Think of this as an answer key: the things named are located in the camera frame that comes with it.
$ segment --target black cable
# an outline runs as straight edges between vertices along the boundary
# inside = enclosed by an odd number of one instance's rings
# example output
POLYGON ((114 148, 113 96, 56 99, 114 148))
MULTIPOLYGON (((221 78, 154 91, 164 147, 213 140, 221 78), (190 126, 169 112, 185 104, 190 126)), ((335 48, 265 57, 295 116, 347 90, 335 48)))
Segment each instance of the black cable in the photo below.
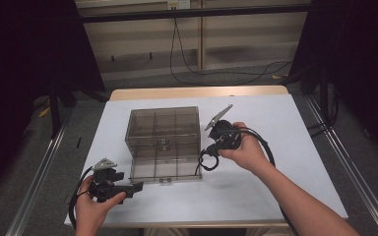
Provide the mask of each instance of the black cable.
POLYGON ((81 179, 79 180, 78 184, 76 185, 75 192, 72 195, 69 203, 69 218, 70 222, 72 222, 73 228, 76 230, 76 218, 75 218, 75 205, 76 201, 78 200, 79 196, 87 193, 88 191, 84 191, 78 195, 78 191, 81 188, 82 182, 84 181, 86 175, 92 170, 92 167, 89 167, 84 174, 82 175, 81 179))
POLYGON ((174 31, 173 31, 173 38, 172 38, 172 42, 171 42, 171 50, 170 50, 170 63, 169 63, 169 68, 170 68, 170 73, 171 75, 173 76, 173 78, 180 82, 180 83, 183 83, 183 84, 187 84, 187 85, 196 85, 196 86, 222 86, 222 85, 206 85, 206 84, 202 84, 202 83, 189 83, 189 82, 184 82, 184 81, 181 81, 179 80, 176 75, 174 74, 173 72, 173 69, 172 69, 172 57, 173 57, 173 49, 174 49, 174 39, 175 39, 175 36, 176 36, 176 33, 177 33, 177 36, 178 36, 178 39, 179 39, 179 44, 180 44, 180 52, 182 54, 182 58, 183 58, 183 61, 185 63, 185 66, 188 68, 188 70, 190 72, 192 72, 193 74, 196 74, 196 75, 200 75, 200 76, 209 76, 209 75, 222 75, 222 74, 234 74, 234 75, 252 75, 252 76, 257 76, 253 79, 250 79, 249 81, 247 82, 242 82, 242 83, 239 83, 239 84, 234 84, 234 85, 226 85, 226 86, 241 86, 241 85, 245 85, 245 84, 248 84, 248 83, 251 83, 255 80, 258 80, 260 79, 261 77, 265 76, 265 75, 271 75, 275 72, 278 72, 280 71, 281 69, 283 69, 285 66, 287 66, 289 63, 292 62, 292 60, 290 61, 283 61, 283 62, 273 62, 269 65, 266 66, 265 70, 263 71, 263 73, 249 73, 249 72, 231 72, 231 71, 224 71, 224 72, 196 72, 194 70, 192 70, 192 68, 190 68, 190 66, 188 65, 187 61, 186 61, 186 57, 185 57, 185 54, 183 52, 183 44, 182 44, 182 40, 181 40, 181 37, 180 37, 180 31, 179 31, 179 27, 177 25, 177 21, 176 19, 174 19, 174 31), (275 71, 272 71, 272 72, 268 72, 267 73, 267 70, 270 66, 272 65, 275 65, 275 64, 281 64, 283 63, 284 65, 282 65, 280 68, 278 68, 277 70, 275 71))
POLYGON ((283 81, 279 82, 278 85, 280 86, 287 86, 290 83, 295 83, 300 80, 300 77, 308 73, 309 70, 311 70, 313 67, 315 67, 317 64, 315 62, 307 64, 306 67, 302 68, 301 70, 294 72, 293 74, 289 74, 287 78, 285 78, 283 81))
POLYGON ((241 131, 241 133, 251 135, 254 138, 256 138, 260 142, 260 144, 263 146, 263 149, 265 150, 266 154, 268 155, 269 162, 271 162, 272 165, 276 167, 275 158, 273 157, 272 151, 270 150, 268 143, 254 130, 252 130, 250 128, 247 128, 247 130, 248 131, 241 131))
POLYGON ((328 121, 322 122, 321 124, 315 124, 313 126, 307 127, 308 130, 315 129, 315 128, 323 128, 320 131, 316 132, 315 134, 310 135, 310 137, 315 138, 318 135, 332 128, 337 121, 337 117, 339 115, 339 109, 340 109, 339 96, 338 96, 338 93, 335 92, 333 101, 331 102, 331 115, 329 115, 328 121))
POLYGON ((213 171, 220 164, 220 159, 217 156, 214 156, 214 158, 216 159, 216 164, 213 167, 208 167, 208 166, 202 164, 202 162, 204 161, 204 157, 203 156, 205 154, 206 154, 206 151, 204 149, 201 150, 201 153, 200 153, 199 159, 198 159, 198 165, 196 166, 196 169, 195 169, 195 175, 198 173, 198 170, 199 170, 200 166, 202 166, 206 171, 213 171))
POLYGON ((45 106, 46 103, 50 102, 50 96, 48 96, 44 101, 33 107, 33 111, 36 111, 38 108, 45 106))

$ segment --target wrist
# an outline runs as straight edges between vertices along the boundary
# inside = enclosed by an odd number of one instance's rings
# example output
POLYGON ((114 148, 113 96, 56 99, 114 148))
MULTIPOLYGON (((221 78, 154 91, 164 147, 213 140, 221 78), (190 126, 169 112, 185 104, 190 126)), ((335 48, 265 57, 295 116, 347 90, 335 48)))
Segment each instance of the wrist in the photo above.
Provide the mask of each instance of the wrist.
POLYGON ((82 226, 78 225, 76 227, 76 236, 95 236, 97 233, 97 228, 93 228, 90 226, 82 226))
POLYGON ((250 169, 250 171, 260 179, 262 179, 266 175, 271 174, 273 170, 276 170, 275 166, 273 166, 273 164, 270 163, 267 159, 256 161, 250 169))

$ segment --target finger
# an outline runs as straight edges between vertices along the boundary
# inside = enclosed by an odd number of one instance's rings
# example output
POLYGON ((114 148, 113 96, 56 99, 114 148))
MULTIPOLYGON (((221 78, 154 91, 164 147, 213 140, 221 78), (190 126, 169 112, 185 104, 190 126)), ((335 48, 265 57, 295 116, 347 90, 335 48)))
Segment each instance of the finger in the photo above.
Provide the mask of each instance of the finger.
POLYGON ((233 149, 219 149, 218 150, 218 154, 220 156, 225 157, 225 158, 229 158, 229 159, 232 158, 233 153, 234 153, 233 149))
POLYGON ((93 175, 90 175, 82 181, 81 187, 79 188, 79 192, 82 193, 84 191, 87 191, 89 188, 90 183, 92 182, 92 179, 94 178, 93 175))
POLYGON ((103 205, 105 206, 106 210, 110 210, 114 206, 121 203, 121 201, 123 201, 125 199, 125 197, 126 197, 126 194, 124 192, 121 192, 121 193, 115 195, 114 197, 112 197, 110 200, 103 203, 103 205))
POLYGON ((238 127, 238 128, 247 128, 247 126, 244 124, 244 122, 240 122, 240 121, 234 122, 232 125, 235 126, 235 127, 238 127))

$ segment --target gray floor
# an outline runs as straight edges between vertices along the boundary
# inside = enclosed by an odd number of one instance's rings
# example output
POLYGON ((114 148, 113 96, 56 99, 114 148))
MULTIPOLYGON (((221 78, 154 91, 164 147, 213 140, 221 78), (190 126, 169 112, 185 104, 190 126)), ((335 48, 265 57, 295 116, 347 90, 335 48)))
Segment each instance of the gray floor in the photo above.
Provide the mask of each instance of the gray floor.
MULTIPOLYGON (((257 68, 243 68, 240 71, 258 71, 257 68)), ((240 75, 213 75, 200 77, 190 73, 179 74, 180 80, 204 85, 233 85, 249 81, 253 77, 240 75)), ((256 80, 248 85, 272 85, 278 81, 269 76, 256 80)), ((153 88, 153 87, 187 87, 177 82, 171 76, 156 76, 150 78, 121 80, 106 83, 109 95, 113 89, 153 88)), ((293 95, 299 112, 307 126, 317 123, 314 114, 306 102, 306 97, 300 93, 299 84, 288 86, 293 95)), ((72 116, 67 123, 62 143, 56 152, 48 170, 38 198, 34 203, 23 235, 73 235, 71 227, 63 224, 67 214, 67 202, 76 186, 83 169, 87 153, 91 147, 95 130, 103 111, 104 104, 87 96, 76 93, 78 104, 73 108, 72 116)), ((14 216, 23 201, 26 192, 40 166, 49 144, 51 135, 50 117, 38 118, 37 110, 26 129, 23 145, 18 157, 10 163, 0 185, 0 235, 5 235, 14 216)), ((334 126, 335 131, 344 143, 352 161, 360 170, 362 176, 378 198, 378 144, 366 138, 364 127, 354 117, 352 112, 341 102, 339 118, 334 126)), ((314 144, 332 178, 336 189, 349 215, 349 223, 361 235, 378 235, 378 225, 367 209, 364 201, 340 164, 336 153, 324 134, 316 136, 314 144)), ((241 235, 242 230, 194 230, 193 235, 241 235)), ((138 235, 138 229, 102 229, 98 235, 138 235)))

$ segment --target metal claw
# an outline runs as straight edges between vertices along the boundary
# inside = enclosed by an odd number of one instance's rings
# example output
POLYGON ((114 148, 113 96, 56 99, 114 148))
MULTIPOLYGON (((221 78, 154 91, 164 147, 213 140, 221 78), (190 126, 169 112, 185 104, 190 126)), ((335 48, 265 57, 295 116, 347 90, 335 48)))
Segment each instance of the metal claw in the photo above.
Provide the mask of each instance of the metal claw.
POLYGON ((230 104, 226 109, 222 110, 220 113, 218 113, 216 116, 213 117, 213 119, 210 121, 210 123, 205 127, 205 131, 210 129, 211 127, 215 126, 219 119, 229 110, 231 109, 232 104, 230 104))

